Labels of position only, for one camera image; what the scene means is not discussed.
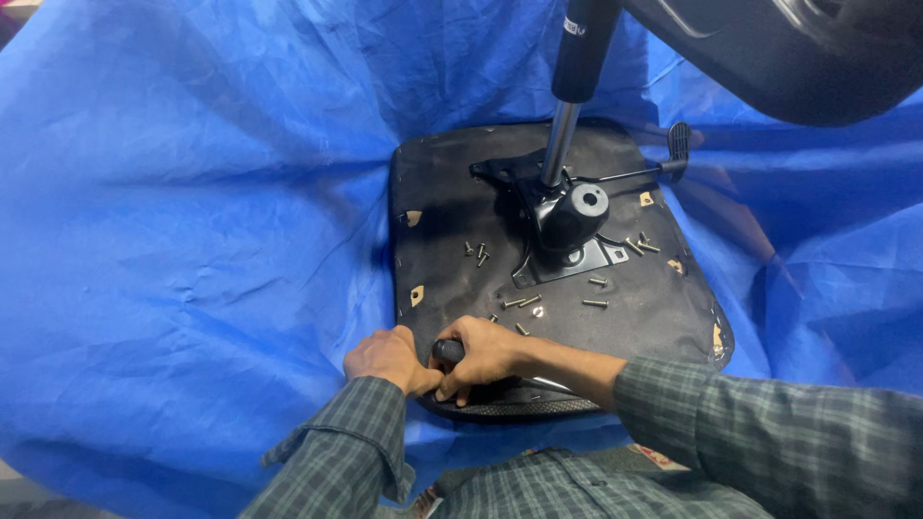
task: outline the screw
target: screw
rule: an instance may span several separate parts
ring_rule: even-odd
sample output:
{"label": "screw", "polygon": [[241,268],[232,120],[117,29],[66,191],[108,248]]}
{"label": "screw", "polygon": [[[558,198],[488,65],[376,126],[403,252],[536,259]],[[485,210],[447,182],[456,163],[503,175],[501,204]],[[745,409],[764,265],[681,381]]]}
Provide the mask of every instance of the screw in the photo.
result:
{"label": "screw", "polygon": [[641,256],[644,255],[644,251],[643,251],[643,250],[639,249],[638,246],[636,246],[635,244],[631,243],[631,238],[625,238],[625,241],[622,242],[622,243],[625,244],[625,247],[630,248],[631,250],[637,252],[639,255],[641,255]]}
{"label": "screw", "polygon": [[522,301],[525,301],[525,298],[523,298],[523,299],[517,299],[517,300],[515,300],[515,301],[510,301],[509,303],[500,303],[500,307],[503,308],[503,309],[505,310],[505,309],[507,309],[507,308],[509,308],[509,307],[514,307],[514,306],[516,306],[516,305],[519,305]]}
{"label": "screw", "polygon": [[650,251],[652,251],[652,252],[660,252],[660,249],[659,249],[659,248],[654,247],[653,245],[647,245],[647,244],[644,243],[644,242],[638,242],[638,247],[645,248],[645,249],[650,250]]}
{"label": "screw", "polygon": [[538,301],[541,301],[541,300],[542,300],[542,295],[541,295],[541,294],[536,294],[535,297],[533,297],[532,299],[529,299],[528,301],[522,301],[522,302],[519,304],[519,308],[528,307],[528,306],[531,305],[532,303],[535,303],[535,302],[538,302]]}

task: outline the blue tarp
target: blue tarp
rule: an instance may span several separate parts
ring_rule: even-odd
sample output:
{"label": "blue tarp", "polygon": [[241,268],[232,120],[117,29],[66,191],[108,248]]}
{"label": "blue tarp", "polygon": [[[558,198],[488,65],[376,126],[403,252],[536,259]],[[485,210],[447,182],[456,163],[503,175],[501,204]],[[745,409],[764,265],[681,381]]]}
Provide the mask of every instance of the blue tarp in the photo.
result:
{"label": "blue tarp", "polygon": [[[551,115],[564,2],[47,2],[0,53],[0,457],[132,517],[229,517],[258,457],[393,322],[404,139]],[[846,128],[748,108],[629,16],[584,115],[696,130],[667,201],[737,337],[726,372],[923,393],[923,95]],[[612,416],[410,404],[415,490]]]}

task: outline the person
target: person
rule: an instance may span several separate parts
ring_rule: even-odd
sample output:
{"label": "person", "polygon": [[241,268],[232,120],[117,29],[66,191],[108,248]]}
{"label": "person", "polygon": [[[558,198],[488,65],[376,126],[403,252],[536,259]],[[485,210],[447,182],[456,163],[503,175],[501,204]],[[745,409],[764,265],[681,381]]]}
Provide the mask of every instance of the person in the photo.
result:
{"label": "person", "polygon": [[240,517],[369,517],[381,494],[403,502],[414,479],[402,459],[405,397],[435,389],[465,405],[472,385],[510,376],[568,386],[691,470],[618,472],[544,450],[480,469],[433,517],[923,515],[921,398],[625,360],[472,317],[439,338],[461,341],[464,360],[424,368],[403,326],[359,343],[343,360],[346,387],[263,455],[284,467]]}

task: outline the shirt cuff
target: shirt cuff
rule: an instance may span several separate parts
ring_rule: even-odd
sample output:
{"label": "shirt cuff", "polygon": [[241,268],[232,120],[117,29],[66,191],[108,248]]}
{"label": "shirt cuff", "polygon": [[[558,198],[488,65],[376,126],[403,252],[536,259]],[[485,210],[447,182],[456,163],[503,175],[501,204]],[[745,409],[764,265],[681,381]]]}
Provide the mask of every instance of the shirt cuff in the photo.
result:
{"label": "shirt cuff", "polygon": [[635,356],[613,386],[618,417],[640,445],[701,469],[696,415],[702,391],[717,374],[710,366]]}
{"label": "shirt cuff", "polygon": [[378,449],[389,476],[382,495],[403,502],[415,478],[414,470],[403,462],[406,405],[403,392],[388,380],[352,379],[314,416],[266,451],[259,462],[264,467],[285,463],[301,447],[309,430],[348,434]]}

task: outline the checkered sleeve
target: checkered sleeve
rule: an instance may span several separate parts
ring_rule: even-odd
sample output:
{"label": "checkered sleeve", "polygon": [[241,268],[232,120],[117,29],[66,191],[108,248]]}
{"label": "checkered sleeve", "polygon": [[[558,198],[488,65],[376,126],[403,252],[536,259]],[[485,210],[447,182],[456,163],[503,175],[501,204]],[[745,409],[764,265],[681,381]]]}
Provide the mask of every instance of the checkered sleeve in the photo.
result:
{"label": "checkered sleeve", "polygon": [[263,466],[285,466],[239,517],[371,517],[379,495],[403,502],[414,482],[403,462],[405,406],[387,380],[351,380],[263,454]]}
{"label": "checkered sleeve", "polygon": [[750,380],[636,357],[616,377],[638,443],[776,516],[907,517],[923,510],[923,399]]}

